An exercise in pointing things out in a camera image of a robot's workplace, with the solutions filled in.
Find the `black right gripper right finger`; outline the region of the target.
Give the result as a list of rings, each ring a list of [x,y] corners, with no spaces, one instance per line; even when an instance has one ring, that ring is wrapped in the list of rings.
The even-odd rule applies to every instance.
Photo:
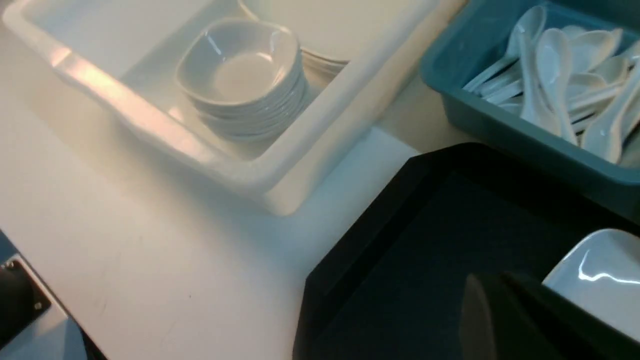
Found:
[[[591,315],[530,276],[502,280],[528,324],[563,360],[637,360],[639,342]]]

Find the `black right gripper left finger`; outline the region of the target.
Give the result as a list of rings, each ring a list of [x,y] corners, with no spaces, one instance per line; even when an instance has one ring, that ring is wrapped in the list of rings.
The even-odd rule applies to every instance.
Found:
[[[470,274],[462,296],[459,342],[464,360],[512,360],[514,297],[495,275]]]

